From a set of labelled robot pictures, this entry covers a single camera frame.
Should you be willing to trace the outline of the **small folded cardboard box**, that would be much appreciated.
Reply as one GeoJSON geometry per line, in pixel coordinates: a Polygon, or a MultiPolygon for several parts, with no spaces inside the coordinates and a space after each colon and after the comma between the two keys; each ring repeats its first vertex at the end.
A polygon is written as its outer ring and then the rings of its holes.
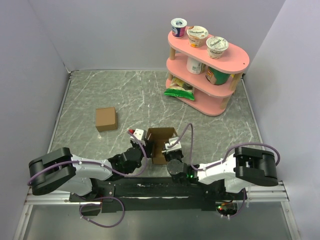
{"type": "Polygon", "coordinates": [[[118,119],[115,107],[97,108],[95,127],[98,132],[113,131],[118,129],[118,119]]]}

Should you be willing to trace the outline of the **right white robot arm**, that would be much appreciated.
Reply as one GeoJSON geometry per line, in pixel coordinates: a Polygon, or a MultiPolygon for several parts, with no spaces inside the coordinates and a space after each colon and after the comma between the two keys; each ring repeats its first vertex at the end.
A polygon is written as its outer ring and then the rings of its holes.
{"type": "Polygon", "coordinates": [[[251,185],[262,187],[278,185],[276,166],[280,155],[275,156],[271,151],[238,144],[228,149],[221,160],[197,166],[182,161],[180,144],[172,147],[166,143],[161,152],[167,161],[167,171],[174,183],[209,186],[222,182],[218,187],[218,193],[226,200],[251,185]]]}

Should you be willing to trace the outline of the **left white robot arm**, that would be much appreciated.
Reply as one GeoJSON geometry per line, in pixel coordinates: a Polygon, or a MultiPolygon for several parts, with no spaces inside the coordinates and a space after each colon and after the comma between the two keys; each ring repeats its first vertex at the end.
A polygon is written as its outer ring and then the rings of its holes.
{"type": "Polygon", "coordinates": [[[142,160],[152,156],[152,141],[130,143],[132,147],[125,152],[104,160],[76,156],[71,154],[68,147],[59,148],[32,160],[28,164],[28,185],[32,194],[42,196],[59,190],[94,201],[99,195],[97,180],[116,181],[132,177],[133,172],[142,166],[142,160]]]}

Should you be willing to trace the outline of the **white blue yogurt cup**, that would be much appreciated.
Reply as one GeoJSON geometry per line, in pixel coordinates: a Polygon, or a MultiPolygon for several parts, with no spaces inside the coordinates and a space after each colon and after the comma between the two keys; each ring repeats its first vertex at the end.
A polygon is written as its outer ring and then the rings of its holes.
{"type": "Polygon", "coordinates": [[[175,38],[182,38],[185,34],[187,21],[183,18],[174,18],[171,20],[171,33],[175,38]]]}

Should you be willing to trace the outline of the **Chobani white yogurt cup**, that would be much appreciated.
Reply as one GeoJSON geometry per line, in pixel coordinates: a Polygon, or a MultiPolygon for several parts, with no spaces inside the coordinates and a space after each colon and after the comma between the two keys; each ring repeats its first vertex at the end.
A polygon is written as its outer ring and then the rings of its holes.
{"type": "Polygon", "coordinates": [[[211,59],[219,59],[228,49],[229,42],[220,36],[211,36],[206,40],[207,54],[211,59]]]}

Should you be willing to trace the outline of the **white container middle shelf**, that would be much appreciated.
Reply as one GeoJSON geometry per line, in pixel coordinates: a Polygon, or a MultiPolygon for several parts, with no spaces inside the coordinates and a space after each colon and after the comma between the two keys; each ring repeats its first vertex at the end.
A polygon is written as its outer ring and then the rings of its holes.
{"type": "Polygon", "coordinates": [[[204,72],[205,66],[206,66],[205,64],[203,64],[202,62],[192,57],[187,58],[186,68],[191,74],[194,74],[194,75],[202,74],[204,72]]]}

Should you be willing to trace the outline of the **green can middle shelf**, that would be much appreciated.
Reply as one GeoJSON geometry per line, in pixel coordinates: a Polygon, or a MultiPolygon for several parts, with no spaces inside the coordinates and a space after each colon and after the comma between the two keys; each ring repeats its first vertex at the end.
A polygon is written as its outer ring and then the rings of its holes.
{"type": "Polygon", "coordinates": [[[230,74],[223,73],[209,66],[205,77],[211,84],[219,86],[228,81],[230,74]]]}

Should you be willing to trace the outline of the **pink three-tier shelf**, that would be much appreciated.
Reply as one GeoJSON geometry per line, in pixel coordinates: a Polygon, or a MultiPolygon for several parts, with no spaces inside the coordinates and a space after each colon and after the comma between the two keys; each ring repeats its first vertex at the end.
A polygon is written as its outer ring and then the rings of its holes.
{"type": "Polygon", "coordinates": [[[212,59],[207,46],[195,48],[189,45],[188,35],[181,38],[168,34],[170,55],[166,61],[169,88],[174,77],[194,89],[194,100],[179,99],[208,116],[221,115],[236,90],[238,82],[249,66],[249,55],[232,43],[218,59],[212,59]]]}

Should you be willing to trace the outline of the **Chobani peach yogurt cup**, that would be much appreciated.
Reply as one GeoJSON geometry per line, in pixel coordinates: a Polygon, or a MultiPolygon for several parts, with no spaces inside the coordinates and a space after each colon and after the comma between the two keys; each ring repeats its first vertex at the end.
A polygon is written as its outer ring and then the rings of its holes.
{"type": "Polygon", "coordinates": [[[187,31],[189,45],[193,48],[200,48],[206,42],[209,35],[208,30],[203,26],[190,26],[187,31]]]}

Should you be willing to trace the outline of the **green snack bag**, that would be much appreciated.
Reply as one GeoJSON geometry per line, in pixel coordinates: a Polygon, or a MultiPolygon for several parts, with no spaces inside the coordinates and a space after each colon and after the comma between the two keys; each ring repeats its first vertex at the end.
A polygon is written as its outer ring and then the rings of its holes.
{"type": "Polygon", "coordinates": [[[194,87],[183,80],[173,77],[169,87],[164,91],[165,96],[184,98],[194,101],[194,87]]]}

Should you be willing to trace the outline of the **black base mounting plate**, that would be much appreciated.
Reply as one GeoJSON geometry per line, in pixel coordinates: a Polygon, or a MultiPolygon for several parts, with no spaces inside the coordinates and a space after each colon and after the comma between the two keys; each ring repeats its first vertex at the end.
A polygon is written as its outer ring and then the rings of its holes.
{"type": "Polygon", "coordinates": [[[247,193],[226,192],[223,180],[209,185],[174,183],[170,177],[133,177],[117,181],[93,181],[93,191],[69,201],[98,202],[102,213],[117,211],[201,210],[215,211],[217,202],[242,201],[247,193]]]}

